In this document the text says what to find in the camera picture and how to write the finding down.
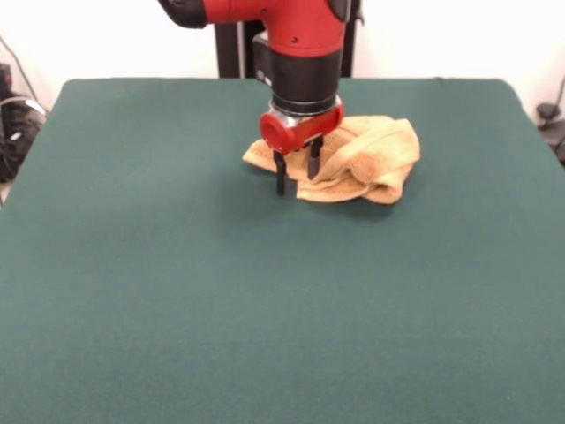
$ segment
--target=white wall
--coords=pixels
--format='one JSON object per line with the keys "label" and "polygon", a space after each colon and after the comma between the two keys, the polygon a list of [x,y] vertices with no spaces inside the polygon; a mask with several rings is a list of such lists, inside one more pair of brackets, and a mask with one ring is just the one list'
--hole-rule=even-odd
{"label": "white wall", "polygon": [[565,74],[565,1],[364,0],[357,77],[501,78],[531,117]]}
{"label": "white wall", "polygon": [[0,0],[0,34],[48,107],[74,78],[218,76],[214,29],[177,27],[156,0]]}
{"label": "white wall", "polygon": [[[531,116],[556,96],[565,73],[563,0],[362,3],[357,77],[502,78]],[[176,27],[156,0],[0,0],[0,34],[48,106],[71,78],[217,77],[213,28]]]}

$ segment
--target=green felt surface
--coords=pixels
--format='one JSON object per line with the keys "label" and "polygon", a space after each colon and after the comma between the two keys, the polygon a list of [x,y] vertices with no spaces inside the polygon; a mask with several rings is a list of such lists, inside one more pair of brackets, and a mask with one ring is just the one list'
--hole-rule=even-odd
{"label": "green felt surface", "polygon": [[266,87],[73,81],[0,212],[0,422],[565,422],[565,177],[499,81],[348,80],[407,117],[393,208],[275,196]]}

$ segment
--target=crumpled towel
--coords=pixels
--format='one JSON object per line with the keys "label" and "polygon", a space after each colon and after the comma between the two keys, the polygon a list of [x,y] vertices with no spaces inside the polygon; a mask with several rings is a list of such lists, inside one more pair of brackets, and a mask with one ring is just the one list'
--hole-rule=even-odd
{"label": "crumpled towel", "polygon": [[[393,204],[420,159],[416,132],[407,119],[385,116],[346,117],[324,138],[320,172],[308,179],[309,148],[286,156],[289,178],[298,182],[297,198],[304,201],[340,202],[358,197]],[[261,139],[245,152],[246,163],[276,172],[273,151]]]}

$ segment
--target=table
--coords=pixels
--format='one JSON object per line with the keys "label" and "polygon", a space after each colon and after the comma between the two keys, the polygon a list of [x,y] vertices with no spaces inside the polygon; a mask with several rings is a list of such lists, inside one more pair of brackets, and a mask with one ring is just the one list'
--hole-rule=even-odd
{"label": "table", "polygon": [[275,196],[247,80],[71,81],[0,213],[0,422],[565,422],[565,179],[498,80],[407,117],[394,207]]}

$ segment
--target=yellow towel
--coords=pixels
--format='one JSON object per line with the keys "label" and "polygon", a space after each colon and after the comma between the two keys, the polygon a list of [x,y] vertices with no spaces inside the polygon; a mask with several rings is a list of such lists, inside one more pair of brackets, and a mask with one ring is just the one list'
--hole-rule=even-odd
{"label": "yellow towel", "polygon": [[[393,204],[403,196],[406,178],[420,159],[418,136],[407,119],[346,117],[324,139],[320,172],[307,177],[310,149],[286,156],[289,177],[298,182],[297,198],[338,202],[363,197]],[[273,152],[264,140],[255,141],[243,160],[276,172]]]}

